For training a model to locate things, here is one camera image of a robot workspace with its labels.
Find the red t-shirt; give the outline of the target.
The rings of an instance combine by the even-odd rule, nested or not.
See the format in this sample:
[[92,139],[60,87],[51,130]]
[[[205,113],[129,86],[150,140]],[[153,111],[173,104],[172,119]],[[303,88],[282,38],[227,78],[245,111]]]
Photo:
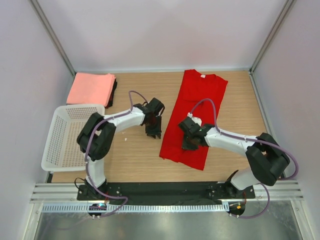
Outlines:
[[203,170],[209,148],[200,146],[196,150],[183,149],[184,132],[179,128],[186,117],[199,125],[214,124],[214,110],[209,101],[196,105],[203,99],[211,99],[215,106],[216,114],[219,113],[228,81],[215,75],[202,74],[195,69],[185,70],[179,93],[170,116],[159,157],[182,163],[197,170]]

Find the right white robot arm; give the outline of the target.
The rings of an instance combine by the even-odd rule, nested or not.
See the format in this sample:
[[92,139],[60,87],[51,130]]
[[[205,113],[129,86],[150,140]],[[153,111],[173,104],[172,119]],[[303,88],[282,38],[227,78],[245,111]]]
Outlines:
[[220,148],[242,155],[248,161],[249,167],[236,170],[220,187],[225,196],[238,198],[246,188],[256,184],[273,186],[290,163],[288,155],[268,133],[245,136],[200,123],[198,117],[188,116],[178,124],[183,132],[184,150]]

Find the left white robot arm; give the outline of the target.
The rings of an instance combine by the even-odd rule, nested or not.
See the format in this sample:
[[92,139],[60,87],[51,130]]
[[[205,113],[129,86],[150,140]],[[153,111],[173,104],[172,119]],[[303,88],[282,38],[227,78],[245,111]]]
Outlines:
[[114,135],[131,127],[145,126],[148,137],[160,139],[164,110],[164,104],[154,97],[123,112],[111,115],[95,112],[89,117],[76,139],[84,154],[86,171],[84,184],[78,187],[78,200],[101,200],[108,193],[104,157],[110,151]]

